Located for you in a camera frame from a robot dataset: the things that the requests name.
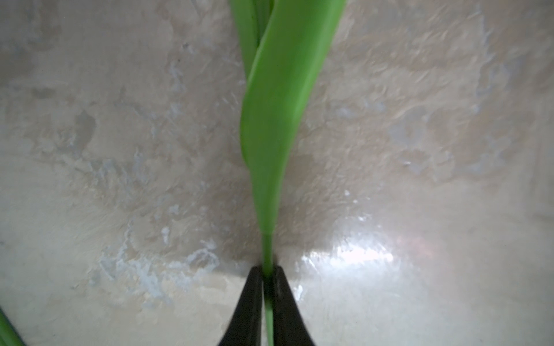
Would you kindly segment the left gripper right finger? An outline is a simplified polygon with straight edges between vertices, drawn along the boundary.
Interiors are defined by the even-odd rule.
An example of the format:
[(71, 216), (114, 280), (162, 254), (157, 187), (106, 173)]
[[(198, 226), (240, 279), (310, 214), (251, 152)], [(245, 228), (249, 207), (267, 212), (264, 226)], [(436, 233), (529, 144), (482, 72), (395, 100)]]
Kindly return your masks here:
[(304, 325), (285, 272), (275, 266), (271, 276), (273, 342), (275, 346), (315, 346)]

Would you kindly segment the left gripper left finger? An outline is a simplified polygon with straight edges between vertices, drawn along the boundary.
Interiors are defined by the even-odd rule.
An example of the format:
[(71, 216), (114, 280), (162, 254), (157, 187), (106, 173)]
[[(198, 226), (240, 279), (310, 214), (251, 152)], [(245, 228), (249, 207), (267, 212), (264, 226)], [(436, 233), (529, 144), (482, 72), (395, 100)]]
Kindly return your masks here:
[(263, 308), (263, 273), (250, 269), (229, 326), (218, 346), (260, 346)]

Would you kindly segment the tulip bunch with green leaves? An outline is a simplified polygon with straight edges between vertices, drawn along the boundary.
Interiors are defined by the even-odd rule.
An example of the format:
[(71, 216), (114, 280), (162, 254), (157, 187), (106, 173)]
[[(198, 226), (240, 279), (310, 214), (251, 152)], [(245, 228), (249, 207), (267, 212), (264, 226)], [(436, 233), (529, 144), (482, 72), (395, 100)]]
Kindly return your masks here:
[(1, 346), (25, 346), (23, 339), (3, 311), (0, 312), (0, 343)]

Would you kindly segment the blue tulip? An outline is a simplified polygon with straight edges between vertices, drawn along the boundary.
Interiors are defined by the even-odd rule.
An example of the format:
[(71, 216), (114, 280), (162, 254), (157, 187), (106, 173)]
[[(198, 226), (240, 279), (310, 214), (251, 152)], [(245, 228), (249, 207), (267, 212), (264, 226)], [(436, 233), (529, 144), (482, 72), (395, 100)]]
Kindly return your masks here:
[(344, 1), (231, 1), (246, 88), (239, 139), (261, 232), (261, 340), (273, 342), (271, 276), (281, 188), (302, 115)]

